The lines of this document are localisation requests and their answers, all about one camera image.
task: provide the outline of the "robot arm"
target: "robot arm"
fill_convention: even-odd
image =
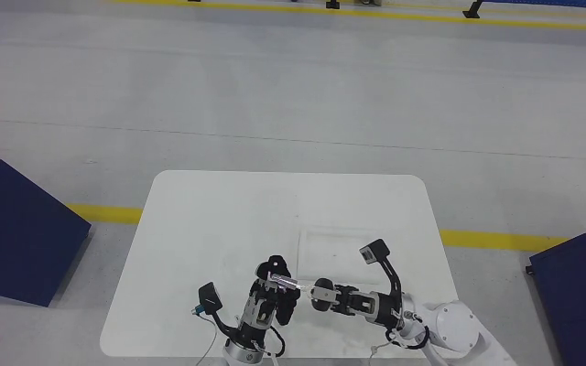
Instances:
[[[516,366],[506,350],[462,302],[432,306],[403,293],[400,280],[387,260],[390,252],[385,242],[380,239],[372,242],[360,253],[367,264],[381,264],[391,282],[389,294],[366,294],[355,287],[335,285],[329,279],[320,278],[309,291],[311,304],[316,310],[363,316],[366,321],[385,327],[386,338],[392,344],[421,350],[432,366]],[[288,288],[300,288],[290,278],[272,275],[271,279]],[[433,346],[465,356],[447,362]]]

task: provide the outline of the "table top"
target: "table top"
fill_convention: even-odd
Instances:
[[[333,277],[388,292],[358,249],[382,238],[403,290],[429,303],[457,298],[423,182],[413,176],[166,171],[153,182],[100,345],[115,357],[198,357],[212,326],[191,315],[213,281],[235,326],[256,267],[280,254],[292,276]],[[384,330],[362,317],[315,311],[302,295],[279,332],[289,358],[367,358]],[[219,333],[210,355],[221,357]],[[268,350],[279,343],[267,336]],[[423,357],[385,347],[379,358]]]

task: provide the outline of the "black cable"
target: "black cable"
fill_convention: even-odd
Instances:
[[[218,313],[212,313],[213,321],[216,322],[218,329],[223,333],[224,336],[228,337],[229,339],[233,338],[238,331],[237,328],[228,327],[227,325],[223,324],[220,317],[218,317]]]
[[[271,326],[271,330],[275,332],[275,335],[277,336],[278,340],[281,341],[281,350],[275,355],[276,357],[281,357],[281,356],[283,356],[283,353],[285,353],[285,340],[277,332],[277,330],[275,329],[275,327]]]

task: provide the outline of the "concrete floor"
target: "concrete floor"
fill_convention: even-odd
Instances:
[[[442,229],[574,236],[585,34],[4,2],[0,157],[62,201],[132,207],[166,169],[413,174]],[[94,224],[49,309],[1,299],[0,364],[193,364],[99,349],[134,230]],[[523,275],[531,253],[446,253],[460,299],[519,365],[559,364]]]

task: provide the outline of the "yellow stripe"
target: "yellow stripe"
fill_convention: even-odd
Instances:
[[[228,4],[228,3],[196,3],[187,0],[112,0],[115,3],[126,4],[143,4],[143,5],[173,5],[173,6],[194,6],[207,7],[214,9],[227,10],[251,10],[267,12],[284,12],[284,13],[304,13],[304,14],[321,14],[329,16],[362,16],[362,17],[379,17],[387,19],[405,19],[421,20],[428,22],[440,23],[460,23],[476,24],[485,26],[504,26],[504,27],[534,27],[534,28],[553,28],[553,29],[574,29],[586,30],[586,24],[568,24],[568,23],[546,23],[531,22],[522,20],[501,20],[501,19],[467,19],[463,16],[424,16],[415,14],[400,14],[383,11],[366,11],[366,10],[346,10],[346,9],[324,9],[317,7],[300,6],[277,6],[277,5],[254,5],[254,4]]]
[[[356,4],[355,0],[338,0],[341,4]],[[323,4],[323,1],[314,1],[315,4]],[[424,10],[445,10],[457,11],[468,10],[470,7],[461,6],[444,6],[444,5],[414,5],[414,4],[396,4],[383,3],[383,7],[398,7],[405,9],[424,9]],[[481,13],[511,14],[520,16],[568,16],[568,17],[586,17],[586,13],[576,10],[574,13],[567,12],[546,12],[540,10],[512,10],[512,9],[481,9]]]
[[[87,221],[138,224],[142,209],[115,206],[67,205]],[[444,245],[466,248],[502,249],[511,251],[542,252],[565,242],[568,238],[517,235],[498,232],[440,230]]]
[[[79,204],[70,204],[67,205],[67,207],[87,221],[137,224],[140,221],[140,216],[143,214],[142,209],[135,209],[132,207]]]
[[[542,252],[568,238],[506,234],[500,232],[440,230],[444,245],[467,248],[505,249],[511,251]]]

